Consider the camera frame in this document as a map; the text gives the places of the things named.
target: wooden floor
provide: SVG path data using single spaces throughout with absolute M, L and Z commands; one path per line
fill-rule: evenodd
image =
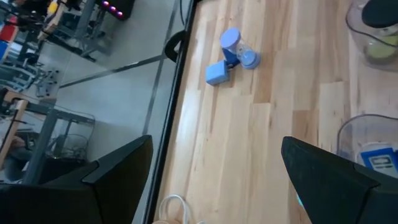
M 310 223 L 280 155 L 284 136 L 336 150 L 361 113 L 398 117 L 398 73 L 366 67 L 345 25 L 347 0 L 204 0 L 195 17 L 160 199 L 179 194 L 195 221 Z M 262 55 L 212 87 L 229 27 Z M 169 215 L 181 218 L 177 204 Z

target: white cable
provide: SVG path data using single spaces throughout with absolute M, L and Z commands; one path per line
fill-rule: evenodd
M 165 212 L 165 208 L 166 208 L 167 204 L 169 204 L 169 202 L 175 198 L 177 198 L 181 201 L 182 208 L 184 210 L 184 213 L 182 215 L 182 224 L 188 224 L 189 217 L 190 217 L 189 206 L 187 205 L 185 200 L 179 195 L 169 195 L 163 199 L 163 201 L 160 203 L 160 206 L 159 206 L 159 218 L 162 219 L 162 215 L 165 214 L 165 219 L 166 220 L 168 219 L 167 212 Z M 200 221 L 197 224 L 206 224 L 206 223 L 204 221 Z

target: plastic bin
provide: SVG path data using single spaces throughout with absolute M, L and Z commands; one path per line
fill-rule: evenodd
M 398 119 L 378 114 L 351 118 L 340 128 L 337 154 L 398 178 Z
M 397 11 L 398 4 L 386 0 L 354 0 L 348 9 L 346 24 L 370 67 L 398 72 Z

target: blue cube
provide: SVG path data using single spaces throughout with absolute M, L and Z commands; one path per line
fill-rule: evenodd
M 217 85 L 229 81 L 229 73 L 224 60 L 206 67 L 206 82 Z

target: lid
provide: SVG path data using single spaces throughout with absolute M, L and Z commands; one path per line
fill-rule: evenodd
M 221 47 L 228 49 L 241 40 L 241 33 L 238 28 L 230 28 L 221 35 Z
M 260 63 L 260 55 L 252 50 L 247 50 L 242 54 L 241 63 L 245 69 L 255 69 Z
M 362 21 L 369 27 L 386 28 L 398 24 L 398 1 L 370 0 L 362 10 Z

